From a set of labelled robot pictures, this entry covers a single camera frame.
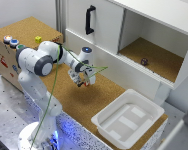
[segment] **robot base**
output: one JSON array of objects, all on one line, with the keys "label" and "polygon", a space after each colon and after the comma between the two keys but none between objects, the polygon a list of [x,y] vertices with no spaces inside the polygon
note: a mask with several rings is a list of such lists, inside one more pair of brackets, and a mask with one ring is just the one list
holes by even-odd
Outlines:
[{"label": "robot base", "polygon": [[[31,135],[31,133],[33,132],[33,130],[36,128],[37,125],[38,125],[38,122],[31,123],[20,132],[19,137],[18,137],[18,150],[30,150],[31,144],[28,141],[28,138]],[[59,150],[62,148],[63,142],[64,142],[64,138],[63,138],[62,134],[63,133],[59,132],[59,135],[58,135],[59,136],[59,139],[58,139]],[[43,148],[42,147],[40,147],[40,148],[32,147],[31,150],[43,150]]]}]

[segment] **brown table surface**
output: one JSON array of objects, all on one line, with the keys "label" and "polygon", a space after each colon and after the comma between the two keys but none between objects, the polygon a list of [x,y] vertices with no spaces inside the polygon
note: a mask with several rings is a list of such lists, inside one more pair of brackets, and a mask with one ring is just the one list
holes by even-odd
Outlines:
[{"label": "brown table surface", "polygon": [[[99,134],[96,126],[91,122],[91,118],[125,92],[125,89],[100,74],[96,75],[96,83],[94,85],[88,87],[83,85],[79,88],[70,79],[68,75],[69,69],[65,64],[59,66],[53,95],[61,102],[66,113],[116,150],[115,146]],[[51,74],[41,78],[49,92],[52,90],[55,71],[54,66]],[[166,119],[167,115],[164,114],[131,150],[140,149]]]}]

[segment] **small object on table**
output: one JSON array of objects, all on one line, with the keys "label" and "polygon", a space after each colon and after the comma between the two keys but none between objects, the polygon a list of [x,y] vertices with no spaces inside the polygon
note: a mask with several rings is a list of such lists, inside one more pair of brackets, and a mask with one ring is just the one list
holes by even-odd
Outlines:
[{"label": "small object on table", "polygon": [[41,43],[41,42],[42,42],[42,37],[36,36],[36,37],[35,37],[35,42],[36,42],[36,43]]},{"label": "small object on table", "polygon": [[9,44],[11,40],[12,40],[12,36],[10,35],[4,36],[4,44]]},{"label": "small object on table", "polygon": [[141,65],[146,66],[148,63],[148,60],[146,58],[141,59]]},{"label": "small object on table", "polygon": [[16,39],[12,39],[10,41],[10,47],[13,48],[13,49],[16,49],[16,46],[19,44],[19,41],[16,40]]},{"label": "small object on table", "polygon": [[25,47],[25,45],[19,44],[19,45],[16,46],[16,50],[19,50],[22,47]]}]

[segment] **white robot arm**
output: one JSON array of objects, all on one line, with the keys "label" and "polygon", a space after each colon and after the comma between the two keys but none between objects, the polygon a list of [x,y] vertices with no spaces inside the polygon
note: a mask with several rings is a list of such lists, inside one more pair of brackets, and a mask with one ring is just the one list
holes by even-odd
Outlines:
[{"label": "white robot arm", "polygon": [[[19,83],[23,90],[41,108],[39,113],[39,125],[50,99],[50,93],[47,91],[46,86],[39,76],[47,76],[52,70],[53,63],[57,63],[58,61],[58,64],[65,63],[68,65],[71,68],[68,73],[78,86],[81,86],[83,83],[85,83],[85,85],[94,84],[96,80],[94,68],[90,67],[93,65],[92,50],[88,47],[82,48],[80,54],[77,56],[72,51],[68,52],[57,43],[44,41],[39,45],[37,51],[26,47],[17,50],[16,60],[22,70],[18,77]],[[85,81],[83,82],[79,77],[80,72],[84,73]],[[56,116],[61,114],[61,112],[62,105],[55,97],[52,97],[45,119],[35,139],[34,148],[37,150],[47,150],[47,148],[45,148],[46,145],[51,145],[46,144],[46,142],[50,141],[49,139],[51,139],[52,135],[54,135],[54,132],[57,130]],[[29,137],[28,140],[30,143],[33,141],[39,125]]]}]

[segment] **yellow object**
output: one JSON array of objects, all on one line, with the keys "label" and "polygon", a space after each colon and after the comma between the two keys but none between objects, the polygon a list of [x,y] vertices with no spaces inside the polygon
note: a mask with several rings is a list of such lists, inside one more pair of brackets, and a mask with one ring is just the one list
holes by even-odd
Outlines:
[{"label": "yellow object", "polygon": [[36,43],[41,43],[42,42],[42,38],[40,36],[36,36],[35,37],[35,42]]}]

